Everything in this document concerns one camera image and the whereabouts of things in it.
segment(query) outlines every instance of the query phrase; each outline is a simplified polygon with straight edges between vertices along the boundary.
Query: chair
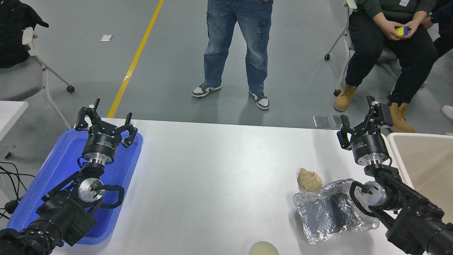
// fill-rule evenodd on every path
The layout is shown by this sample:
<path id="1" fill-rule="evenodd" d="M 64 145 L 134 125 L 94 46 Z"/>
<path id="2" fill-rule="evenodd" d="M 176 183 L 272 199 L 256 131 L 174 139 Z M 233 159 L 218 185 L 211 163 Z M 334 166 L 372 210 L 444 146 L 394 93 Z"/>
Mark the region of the chair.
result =
<path id="1" fill-rule="evenodd" d="M 335 45 L 337 44 L 337 42 L 340 39 L 343 40 L 343 43 L 344 43 L 344 46 L 345 46 L 345 49 L 346 49 L 346 60 L 344 62 L 342 71 L 340 73 L 340 77 L 338 78 L 338 82 L 337 82 L 337 86 L 335 88 L 335 91 L 333 92 L 333 95 L 336 96 L 336 97 L 341 93 L 342 82 L 343 82 L 344 77 L 345 77 L 347 64 L 349 63 L 349 59 L 351 58 L 351 52 L 350 51 L 354 50 L 354 45 L 352 44 L 350 36 L 348 36 L 349 35 L 348 27 L 349 27 L 349 15 L 351 13 L 351 10 L 357 9 L 357 5 L 356 5 L 354 0 L 346 0 L 346 1 L 344 1 L 343 6 L 346 8 L 346 13 L 347 13 L 346 23 L 345 23 L 340 35 L 337 37 L 337 39 L 335 40 L 333 45 L 330 47 L 330 50 L 324 56 L 324 60 L 329 61 L 330 60 L 331 51 L 333 50 L 333 48 L 335 47 Z M 391 70 L 391 68 L 388 65 L 385 65 L 384 63 L 395 62 L 397 60 L 398 60 L 398 58 L 395 55 L 395 53 L 393 53 L 388 48 L 384 47 L 379 59 L 376 61 L 376 65 L 382 67 L 386 72 L 388 72 L 396 80 L 398 78 L 399 74 L 398 75 L 395 74 L 395 72 L 393 70 Z"/>
<path id="2" fill-rule="evenodd" d="M 63 114 L 55 105 L 50 96 L 49 74 L 54 73 L 66 85 L 66 90 L 70 93 L 75 91 L 75 88 L 66 82 L 61 76 L 53 71 L 41 58 L 36 38 L 38 35 L 33 31 L 33 28 L 28 27 L 24 30 L 22 44 L 30 50 L 29 44 L 33 44 L 36 56 L 30 56 L 26 61 L 16 64 L 13 67 L 0 69 L 0 100 L 5 101 L 23 101 L 39 91 L 45 89 L 46 97 L 49 103 L 54 108 L 60 119 L 63 121 L 66 129 L 71 129 L 71 125 L 67 122 Z"/>

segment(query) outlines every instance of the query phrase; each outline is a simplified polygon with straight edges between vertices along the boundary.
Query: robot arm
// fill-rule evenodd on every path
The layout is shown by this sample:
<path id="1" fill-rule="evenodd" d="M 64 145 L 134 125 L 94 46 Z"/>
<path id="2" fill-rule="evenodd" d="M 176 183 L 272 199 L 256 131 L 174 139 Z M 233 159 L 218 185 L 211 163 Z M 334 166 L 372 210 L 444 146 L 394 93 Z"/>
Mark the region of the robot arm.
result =
<path id="1" fill-rule="evenodd" d="M 391 116 L 387 105 L 370 96 L 367 100 L 370 110 L 364 122 L 350 128 L 347 116 L 342 115 L 343 126 L 337 133 L 341 147 L 352 150 L 356 163 L 375 179 L 365 184 L 353 182 L 352 200 L 364 214 L 378 218 L 388 229 L 387 240 L 405 253 L 453 254 L 453 225 L 442 222 L 442 209 L 404 184 L 397 168 L 383 164 L 389 154 L 380 130 L 392 125 Z M 356 188 L 361 191 L 360 200 Z M 385 211 L 393 211 L 397 217 Z"/>
<path id="2" fill-rule="evenodd" d="M 99 208 L 113 209 L 122 204 L 124 188 L 119 185 L 105 185 L 99 179 L 105 165 L 114 161 L 118 144 L 129 147 L 137 134 L 131 123 L 132 114 L 127 115 L 121 127 L 101 120 L 96 112 L 99 99 L 93 107 L 79 111 L 75 129 L 88 131 L 88 139 L 80 158 L 87 162 L 79 164 L 80 170 L 55 186 L 41 199 L 44 203 L 36 210 L 39 218 L 17 232 L 14 229 L 0 231 L 0 254 L 48 255 L 63 241 L 73 246 L 96 224 L 94 213 Z M 88 116 L 92 125 L 85 121 Z M 121 133 L 129 132 L 122 139 Z M 105 191 L 118 191 L 114 204 L 104 204 Z"/>

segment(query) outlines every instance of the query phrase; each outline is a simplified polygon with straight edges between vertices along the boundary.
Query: chair wheel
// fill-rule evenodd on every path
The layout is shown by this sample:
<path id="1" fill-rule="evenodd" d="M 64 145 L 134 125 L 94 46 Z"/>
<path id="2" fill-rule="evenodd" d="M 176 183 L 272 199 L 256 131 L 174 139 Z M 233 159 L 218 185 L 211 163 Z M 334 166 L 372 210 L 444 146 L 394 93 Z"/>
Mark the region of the chair wheel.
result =
<path id="1" fill-rule="evenodd" d="M 68 91 L 69 93 L 72 93 L 72 92 L 76 91 L 76 88 L 70 85 L 70 86 L 66 87 L 66 91 Z"/>

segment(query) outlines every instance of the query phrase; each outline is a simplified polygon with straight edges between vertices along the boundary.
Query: blue tray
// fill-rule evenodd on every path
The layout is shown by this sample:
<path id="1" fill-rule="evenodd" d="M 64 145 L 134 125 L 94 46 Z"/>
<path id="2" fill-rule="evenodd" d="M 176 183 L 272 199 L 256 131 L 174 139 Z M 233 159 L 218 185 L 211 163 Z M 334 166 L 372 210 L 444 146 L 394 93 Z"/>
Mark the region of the blue tray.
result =
<path id="1" fill-rule="evenodd" d="M 8 228 L 20 231 L 39 218 L 39 215 L 36 214 L 36 209 L 43 204 L 41 197 L 71 174 L 80 170 L 77 165 L 77 158 L 82 154 L 87 137 L 88 132 L 79 132 L 75 129 L 67 130 L 60 136 L 19 206 L 8 221 Z M 129 148 L 126 149 L 119 145 L 115 160 L 112 164 L 106 165 L 101 181 L 104 184 L 121 185 L 126 193 L 142 144 L 143 138 L 137 133 L 133 144 Z M 103 196 L 104 203 L 114 204 L 117 196 L 118 192 L 107 191 Z M 94 214 L 94 218 L 97 220 L 96 225 L 77 243 L 95 245 L 105 240 L 115 227 L 120 209 L 121 206 L 115 209 L 99 209 Z"/>

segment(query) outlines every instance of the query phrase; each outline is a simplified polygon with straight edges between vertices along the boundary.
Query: crumpled foil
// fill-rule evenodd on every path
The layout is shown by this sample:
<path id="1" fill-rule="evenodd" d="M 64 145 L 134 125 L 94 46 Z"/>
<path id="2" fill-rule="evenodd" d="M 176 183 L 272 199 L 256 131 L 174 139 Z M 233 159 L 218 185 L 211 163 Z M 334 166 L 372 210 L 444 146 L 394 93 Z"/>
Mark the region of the crumpled foil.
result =
<path id="1" fill-rule="evenodd" d="M 349 196 L 353 181 L 334 181 L 317 192 L 294 194 L 294 206 L 302 218 L 310 244 L 316 245 L 336 233 L 367 231 L 379 226 L 379 220 L 363 214 Z"/>

